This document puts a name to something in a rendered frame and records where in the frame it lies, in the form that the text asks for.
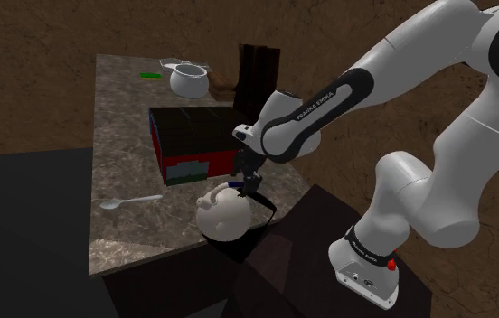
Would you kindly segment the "white kettle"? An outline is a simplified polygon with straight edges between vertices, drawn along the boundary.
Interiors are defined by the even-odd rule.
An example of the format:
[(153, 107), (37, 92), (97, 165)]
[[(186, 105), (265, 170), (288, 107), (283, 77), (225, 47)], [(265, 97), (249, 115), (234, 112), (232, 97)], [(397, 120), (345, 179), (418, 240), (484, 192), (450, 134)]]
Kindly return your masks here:
[(196, 201), (196, 223), (209, 239), (227, 242), (239, 239), (250, 228), (251, 208), (238, 188), (219, 184)]

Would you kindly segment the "red and black box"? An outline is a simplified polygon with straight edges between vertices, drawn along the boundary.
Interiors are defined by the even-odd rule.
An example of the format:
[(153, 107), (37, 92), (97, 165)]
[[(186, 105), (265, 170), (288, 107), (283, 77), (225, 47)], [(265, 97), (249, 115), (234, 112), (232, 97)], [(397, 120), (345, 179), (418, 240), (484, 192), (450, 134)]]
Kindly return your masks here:
[(234, 175), (234, 156), (243, 143), (233, 129), (248, 122), (232, 107), (148, 109), (158, 167), (166, 186)]

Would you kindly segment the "dark wooden chair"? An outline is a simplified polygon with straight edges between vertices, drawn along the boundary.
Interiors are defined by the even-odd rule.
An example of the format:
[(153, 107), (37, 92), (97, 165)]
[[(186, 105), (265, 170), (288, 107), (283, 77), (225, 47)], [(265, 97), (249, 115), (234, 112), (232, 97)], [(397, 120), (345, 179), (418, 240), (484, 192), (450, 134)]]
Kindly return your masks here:
[(233, 107), (247, 118), (247, 124), (253, 124), (277, 87), (280, 49), (240, 44), (239, 54), (239, 78), (234, 88)]

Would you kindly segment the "white pot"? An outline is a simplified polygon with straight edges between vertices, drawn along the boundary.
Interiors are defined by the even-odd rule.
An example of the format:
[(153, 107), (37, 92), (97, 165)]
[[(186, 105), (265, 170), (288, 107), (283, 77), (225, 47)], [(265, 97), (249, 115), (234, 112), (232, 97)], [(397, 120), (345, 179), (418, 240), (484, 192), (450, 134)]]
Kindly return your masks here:
[(177, 64), (170, 76), (171, 90), (183, 98), (202, 98), (209, 91), (207, 70), (198, 65)]

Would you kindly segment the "dark robot stand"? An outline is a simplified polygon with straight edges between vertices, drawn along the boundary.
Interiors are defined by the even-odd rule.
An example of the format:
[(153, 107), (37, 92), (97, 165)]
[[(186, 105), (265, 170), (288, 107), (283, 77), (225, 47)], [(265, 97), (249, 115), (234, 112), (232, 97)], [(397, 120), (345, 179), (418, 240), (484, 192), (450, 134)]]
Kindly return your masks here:
[(312, 186), (245, 259), (221, 318), (430, 318), (432, 293), (401, 259), (389, 310), (337, 282), (328, 247), (359, 218)]

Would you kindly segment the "marble top table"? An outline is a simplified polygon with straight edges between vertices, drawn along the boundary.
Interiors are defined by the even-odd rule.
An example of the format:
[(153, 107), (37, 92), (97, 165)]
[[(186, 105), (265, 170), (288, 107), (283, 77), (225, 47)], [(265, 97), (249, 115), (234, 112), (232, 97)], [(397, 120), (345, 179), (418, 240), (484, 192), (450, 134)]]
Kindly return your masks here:
[[(96, 63), (89, 273), (108, 289), (119, 318), (185, 318), (226, 298), (237, 263), (209, 245), (195, 202), (220, 183), (165, 186), (148, 109), (185, 107), (168, 79), (149, 81), (156, 59), (99, 55)], [(160, 194), (154, 201), (100, 204)]]

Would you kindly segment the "silver spoon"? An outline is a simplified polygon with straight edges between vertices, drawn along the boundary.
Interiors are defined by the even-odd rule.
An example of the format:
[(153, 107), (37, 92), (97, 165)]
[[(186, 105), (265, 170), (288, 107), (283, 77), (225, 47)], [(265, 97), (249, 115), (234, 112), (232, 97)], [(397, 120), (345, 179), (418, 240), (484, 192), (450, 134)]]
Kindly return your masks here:
[(125, 202), (154, 201), (154, 200), (159, 200), (162, 198), (163, 198), (162, 195), (157, 194), (157, 195), (138, 197), (138, 198), (133, 198), (133, 199), (111, 199), (111, 200), (102, 202), (99, 206), (101, 209), (104, 209), (104, 210), (114, 210), (115, 208), (117, 208), (118, 206), (120, 206), (122, 203), (125, 203)]

